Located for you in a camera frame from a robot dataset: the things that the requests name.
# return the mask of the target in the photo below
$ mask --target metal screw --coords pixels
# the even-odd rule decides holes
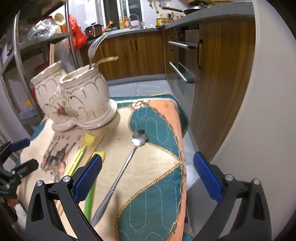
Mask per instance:
[[[63,178],[63,182],[67,183],[67,182],[70,181],[70,179],[71,179],[70,176],[65,176],[65,177]]]
[[[43,181],[39,180],[36,182],[36,186],[40,187],[42,185]]]
[[[260,184],[260,181],[259,181],[257,178],[255,178],[255,179],[253,180],[253,182],[254,182],[256,185],[259,185],[259,184]]]
[[[225,176],[225,178],[226,178],[226,180],[228,180],[228,181],[232,181],[232,180],[233,180],[233,176],[231,176],[230,174],[227,174],[227,175]]]

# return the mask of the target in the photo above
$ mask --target gray countertop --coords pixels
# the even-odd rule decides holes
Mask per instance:
[[[163,31],[169,28],[180,28],[189,26],[191,24],[197,24],[205,20],[214,20],[214,19],[231,19],[231,18],[239,18],[239,19],[255,19],[253,3],[251,1],[243,1],[243,2],[233,2],[220,4],[217,6],[205,8],[199,10],[197,12],[188,14],[187,16],[180,18],[164,28],[148,28],[148,29],[138,29],[138,28],[124,28],[110,32],[110,35],[106,38],[114,38],[117,36],[122,36],[126,34],[135,34],[142,32],[154,32],[154,31]],[[91,44],[95,39],[90,40],[87,44]]]

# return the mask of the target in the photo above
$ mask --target quilted tablecloth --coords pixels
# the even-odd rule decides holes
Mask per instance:
[[[182,136],[188,119],[170,94],[113,98],[118,112],[107,125],[95,130],[78,128],[54,132],[45,118],[21,153],[21,163],[35,158],[39,168],[24,178],[18,189],[28,207],[36,181],[59,181],[82,145],[83,136],[104,134],[96,148],[106,159],[97,178],[93,214],[112,186],[133,148],[132,133],[145,130],[148,143],[139,147],[125,170],[108,208],[95,227],[104,241],[190,241],[184,233],[186,170]],[[84,210],[84,202],[79,206]],[[75,237],[65,214],[61,220]]]

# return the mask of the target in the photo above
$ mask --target blue gripper pad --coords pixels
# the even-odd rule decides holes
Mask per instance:
[[[11,144],[9,150],[12,152],[19,151],[24,149],[25,147],[28,147],[30,145],[30,140],[28,138],[25,138],[23,140],[20,140],[18,142],[14,142]]]
[[[219,204],[222,200],[221,184],[205,162],[204,158],[198,152],[196,152],[193,156],[193,165],[210,198],[216,200]]]
[[[88,165],[84,173],[79,178],[75,186],[74,200],[78,204],[84,201],[98,177],[103,166],[103,161],[100,155],[94,155],[91,163]]]

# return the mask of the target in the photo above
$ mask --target pressure cooker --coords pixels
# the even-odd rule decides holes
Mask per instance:
[[[103,34],[102,25],[97,23],[92,23],[91,26],[85,29],[85,35],[88,39],[97,38],[102,34]]]

